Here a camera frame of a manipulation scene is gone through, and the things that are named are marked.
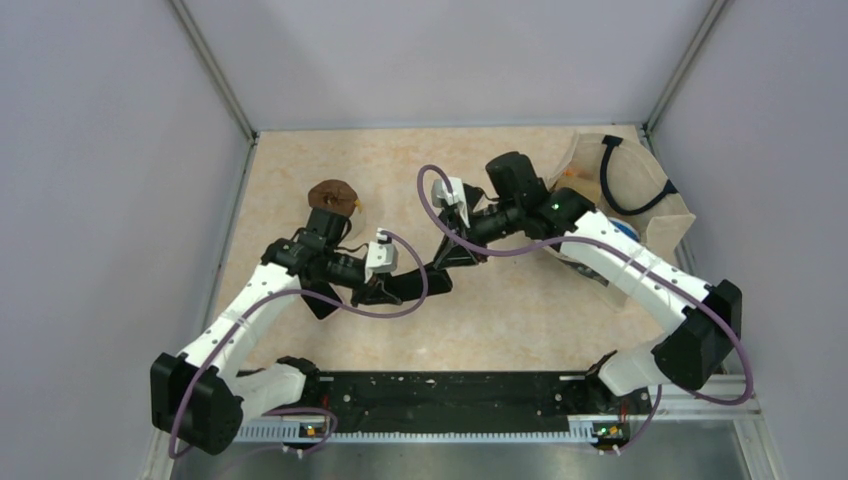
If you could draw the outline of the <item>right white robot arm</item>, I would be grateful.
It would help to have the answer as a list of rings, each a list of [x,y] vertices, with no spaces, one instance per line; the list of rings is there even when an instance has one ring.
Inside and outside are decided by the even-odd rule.
[[[419,169],[419,199],[446,239],[482,259],[557,248],[636,300],[662,329],[656,339],[615,351],[591,368],[596,378],[586,385],[586,397],[594,409],[612,412],[627,394],[666,384],[721,404],[702,389],[731,351],[743,364],[745,388],[725,403],[738,405],[752,396],[750,361],[740,342],[742,292],[734,283],[710,284],[680,270],[574,189],[549,190],[524,154],[502,154],[487,163],[486,172],[497,198],[477,211],[479,197],[467,195],[461,179],[435,165]]]

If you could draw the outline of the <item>black phone case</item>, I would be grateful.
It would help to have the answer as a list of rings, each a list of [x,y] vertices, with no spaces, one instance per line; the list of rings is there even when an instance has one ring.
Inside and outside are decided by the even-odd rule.
[[[401,275],[389,275],[383,284],[386,300],[392,304],[417,301],[427,282],[427,296],[450,293],[453,281],[444,269],[437,269],[432,262],[424,265],[423,277],[419,269],[414,269]]]

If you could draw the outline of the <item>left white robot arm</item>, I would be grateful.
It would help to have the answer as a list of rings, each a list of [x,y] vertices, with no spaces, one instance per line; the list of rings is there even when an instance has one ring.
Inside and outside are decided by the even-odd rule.
[[[216,455],[226,450],[246,423],[290,406],[308,413],[319,404],[320,386],[308,378],[312,363],[283,359],[242,374],[248,354],[277,318],[306,298],[323,319],[336,310],[367,316],[368,293],[397,267],[403,247],[427,279],[411,244],[386,229],[376,233],[364,258],[340,250],[349,220],[315,209],[305,227],[280,238],[266,251],[230,305],[177,354],[160,354],[150,368],[153,426],[169,434],[167,454],[178,459],[193,449]]]

